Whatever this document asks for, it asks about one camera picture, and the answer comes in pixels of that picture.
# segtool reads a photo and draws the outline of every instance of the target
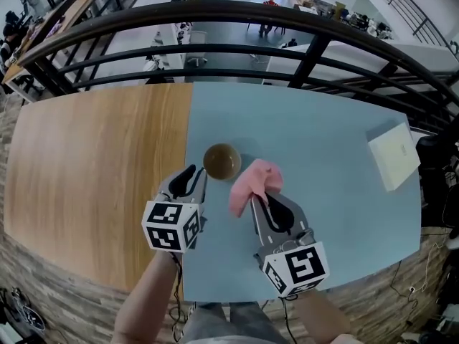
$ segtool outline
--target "brown bowl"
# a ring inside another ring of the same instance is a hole
[[[216,180],[230,180],[241,169],[241,156],[229,144],[215,144],[207,149],[203,160],[207,174]]]

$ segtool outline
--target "wooden floor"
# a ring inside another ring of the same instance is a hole
[[[94,285],[69,274],[34,256],[3,232],[6,162],[20,106],[21,100],[10,97],[6,113],[0,114],[0,286],[8,289],[20,287],[27,293],[47,321],[49,330],[45,334],[48,343],[108,343],[115,315],[126,293]],[[3,108],[4,102],[0,102],[0,110]],[[422,233],[444,232],[444,229],[428,229]],[[420,290],[428,253],[435,242],[440,244],[442,241],[443,236],[422,237],[421,250],[401,263],[394,281],[399,292],[406,295],[411,286]],[[365,343],[396,343],[398,335],[408,329],[408,318],[418,327],[436,313],[437,280],[447,254],[445,248],[432,249],[428,286],[424,292],[419,291],[412,296],[418,299],[413,311],[412,303],[399,297],[390,288],[398,264],[357,282],[329,290],[328,296],[350,317],[354,334],[360,340]],[[288,338],[281,307],[279,301],[274,301],[267,305],[265,311]],[[294,310],[290,304],[288,307],[294,336],[299,343],[309,343]],[[157,341],[173,342],[169,317],[165,318]]]

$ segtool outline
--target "human arm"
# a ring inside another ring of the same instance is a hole
[[[308,334],[317,344],[329,344],[351,330],[347,316],[317,290],[302,293],[294,305]]]
[[[176,273],[177,266],[171,255],[156,251],[116,315],[112,344],[151,344],[155,340],[164,320]]]

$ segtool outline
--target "gray floor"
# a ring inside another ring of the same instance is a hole
[[[263,3],[266,0],[236,0],[236,1],[251,1]],[[293,8],[293,0],[275,0],[279,5]],[[279,47],[283,42],[289,42],[295,38],[298,44],[311,43],[312,34],[292,31],[286,29],[284,35],[281,34],[279,28],[275,32],[275,28],[267,37],[260,38],[258,31],[259,24],[251,24],[247,30],[246,23],[219,23],[219,22],[197,22],[193,25],[193,30],[207,32],[207,43],[225,43],[225,44],[247,44],[252,46],[264,47]],[[266,70],[270,57],[260,56],[253,59],[248,54],[222,54],[208,53],[206,54],[208,62],[203,66],[207,69],[225,68],[225,69],[240,69],[240,70]],[[239,77],[193,77],[187,81],[230,81],[230,82],[249,82],[261,83],[260,79],[239,78]]]

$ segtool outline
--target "person's right arm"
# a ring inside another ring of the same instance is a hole
[[[341,334],[351,331],[347,316],[317,290],[298,295],[294,305],[308,334],[317,344],[330,344]]]

